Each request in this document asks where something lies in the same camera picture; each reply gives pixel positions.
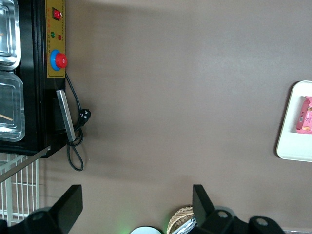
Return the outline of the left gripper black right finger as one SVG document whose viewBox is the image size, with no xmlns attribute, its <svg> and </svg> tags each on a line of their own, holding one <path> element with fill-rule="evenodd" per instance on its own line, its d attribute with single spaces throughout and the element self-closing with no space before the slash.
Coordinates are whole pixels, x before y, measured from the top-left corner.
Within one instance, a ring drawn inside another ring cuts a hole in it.
<svg viewBox="0 0 312 234">
<path fill-rule="evenodd" d="M 193 212 L 197 225 L 194 234 L 283 234 L 283 229 L 265 216 L 253 216 L 248 222 L 240 220 L 225 209 L 217 209 L 204 187 L 193 186 Z"/>
</svg>

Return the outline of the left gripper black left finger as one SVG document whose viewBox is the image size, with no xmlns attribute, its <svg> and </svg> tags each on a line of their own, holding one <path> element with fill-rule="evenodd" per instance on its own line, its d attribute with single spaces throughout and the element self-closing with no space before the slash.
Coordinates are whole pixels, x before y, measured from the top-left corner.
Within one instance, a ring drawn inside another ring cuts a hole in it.
<svg viewBox="0 0 312 234">
<path fill-rule="evenodd" d="M 72 185 L 52 207 L 32 212 L 13 226 L 0 221 L 2 234 L 67 234 L 83 210 L 82 186 Z"/>
</svg>

